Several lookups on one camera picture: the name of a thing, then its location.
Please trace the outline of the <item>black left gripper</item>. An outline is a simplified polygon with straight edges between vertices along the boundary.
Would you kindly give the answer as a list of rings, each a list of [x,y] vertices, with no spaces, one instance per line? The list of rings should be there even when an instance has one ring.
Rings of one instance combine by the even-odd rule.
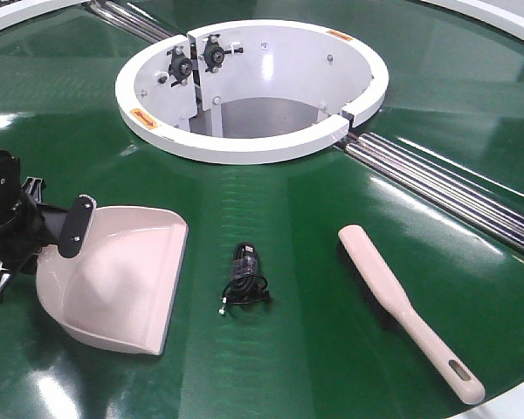
[[[25,193],[0,207],[0,303],[14,273],[34,274],[39,252],[59,240],[67,210],[43,202],[45,180],[27,176]]]

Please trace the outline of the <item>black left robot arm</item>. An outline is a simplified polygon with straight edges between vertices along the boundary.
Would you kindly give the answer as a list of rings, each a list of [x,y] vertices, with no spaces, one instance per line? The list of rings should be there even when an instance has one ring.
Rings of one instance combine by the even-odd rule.
[[[59,241],[67,213],[43,202],[43,179],[20,175],[20,160],[0,149],[0,302],[13,277],[34,273],[39,252]]]

